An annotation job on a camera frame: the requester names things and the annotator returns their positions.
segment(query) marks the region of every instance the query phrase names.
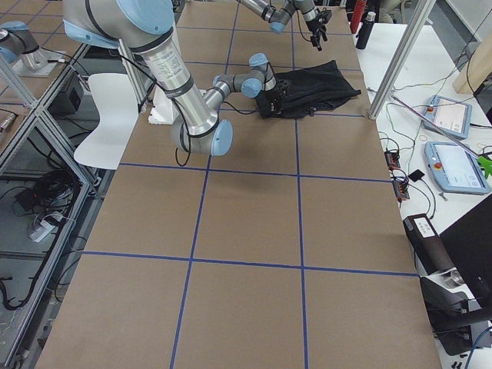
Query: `blue joint cap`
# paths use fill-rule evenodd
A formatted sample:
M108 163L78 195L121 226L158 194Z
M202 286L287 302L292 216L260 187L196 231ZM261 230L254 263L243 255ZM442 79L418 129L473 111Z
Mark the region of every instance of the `blue joint cap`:
M282 33L285 29L285 25L279 22L272 22L270 23L270 29L275 33Z
M248 78L241 86L241 92L247 98L256 98L263 88L263 84L255 78Z
M87 31L73 23L63 20L65 25L65 33L72 40L81 42L83 44L89 44L92 46L98 46L100 48L118 48L118 41L110 40L109 38L102 37L94 32Z
M25 23L21 22L21 21L6 22L3 25L0 25L0 28L6 29L7 31L27 31L27 30L29 30L28 26L25 25Z
M116 3L131 23L151 35L163 35L175 20L172 0L116 0Z
M17 55L7 48L0 48L0 55L2 55L9 64L17 60Z
M262 52L258 52L257 54L254 54L249 58L250 67L259 67L260 65L265 65L267 63L268 59Z
M230 121L222 119L215 129L214 137L212 138L212 156L226 155L232 145L232 124Z

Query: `black bottle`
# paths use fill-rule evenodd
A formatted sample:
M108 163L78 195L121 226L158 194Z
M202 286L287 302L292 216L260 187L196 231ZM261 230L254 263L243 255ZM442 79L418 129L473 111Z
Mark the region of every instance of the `black bottle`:
M369 41L369 36L371 35L372 28L374 26L374 20L376 18L376 13L368 12L365 20L362 21L362 27L359 33L357 34L357 44L356 48L360 50L364 50L367 45L367 41Z

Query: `green object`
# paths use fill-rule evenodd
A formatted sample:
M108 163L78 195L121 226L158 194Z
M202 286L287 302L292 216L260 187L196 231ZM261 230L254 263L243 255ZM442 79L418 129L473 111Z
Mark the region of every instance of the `green object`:
M480 166L485 171L485 178L489 178L489 175L492 174L492 161L485 158L484 156L479 156L477 160L478 164L480 164Z

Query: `computer monitor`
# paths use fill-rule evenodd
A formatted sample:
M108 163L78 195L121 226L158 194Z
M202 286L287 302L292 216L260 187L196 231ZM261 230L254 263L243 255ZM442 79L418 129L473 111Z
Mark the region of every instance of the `computer monitor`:
M481 307L492 306L492 196L486 197L440 238Z

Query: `white chair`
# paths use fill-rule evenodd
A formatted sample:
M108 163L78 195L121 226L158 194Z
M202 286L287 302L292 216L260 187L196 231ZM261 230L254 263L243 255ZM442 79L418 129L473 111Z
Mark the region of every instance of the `white chair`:
M74 159L89 167L114 170L138 119L137 98L127 75L91 75L88 83L100 121L77 147Z

